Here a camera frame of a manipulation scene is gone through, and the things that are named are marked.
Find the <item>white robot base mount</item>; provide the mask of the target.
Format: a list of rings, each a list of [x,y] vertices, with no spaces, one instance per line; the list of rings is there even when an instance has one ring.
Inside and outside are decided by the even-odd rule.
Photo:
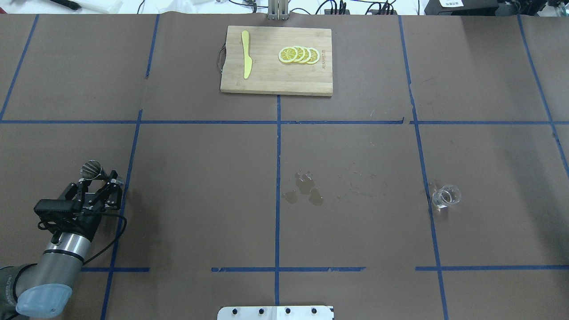
[[[332,306],[228,306],[217,314],[218,320],[333,320]]]

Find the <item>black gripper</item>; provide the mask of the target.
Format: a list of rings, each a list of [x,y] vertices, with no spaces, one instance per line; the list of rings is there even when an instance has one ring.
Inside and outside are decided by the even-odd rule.
[[[82,236],[94,236],[102,221],[102,217],[112,210],[120,210],[123,199],[124,181],[116,170],[110,174],[99,173],[93,180],[103,183],[96,191],[90,191],[91,182],[81,179],[68,184],[59,195],[59,200],[69,203],[69,208],[80,209],[72,220],[55,223],[61,232],[75,233]]]

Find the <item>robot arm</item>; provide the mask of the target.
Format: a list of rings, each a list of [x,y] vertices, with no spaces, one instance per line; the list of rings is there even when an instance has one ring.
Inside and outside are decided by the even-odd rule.
[[[89,169],[56,199],[34,207],[37,227],[52,237],[37,264],[1,269],[1,318],[28,320],[59,316],[73,293],[102,217],[121,209],[124,180],[118,172]]]

